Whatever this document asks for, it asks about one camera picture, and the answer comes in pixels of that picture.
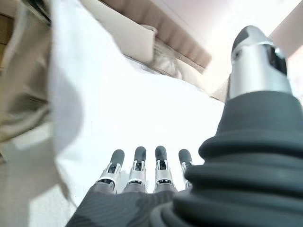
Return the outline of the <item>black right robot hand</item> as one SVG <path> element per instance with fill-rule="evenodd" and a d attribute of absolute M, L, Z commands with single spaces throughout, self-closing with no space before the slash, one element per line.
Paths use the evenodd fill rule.
<path fill-rule="evenodd" d="M 161 179 L 153 194 L 138 182 L 114 194 L 98 180 L 70 227 L 300 227 L 303 224 L 303 108 L 286 60 L 257 27 L 232 46 L 232 72 L 216 134 L 199 148 L 203 165 L 179 159 L 190 187 Z"/>

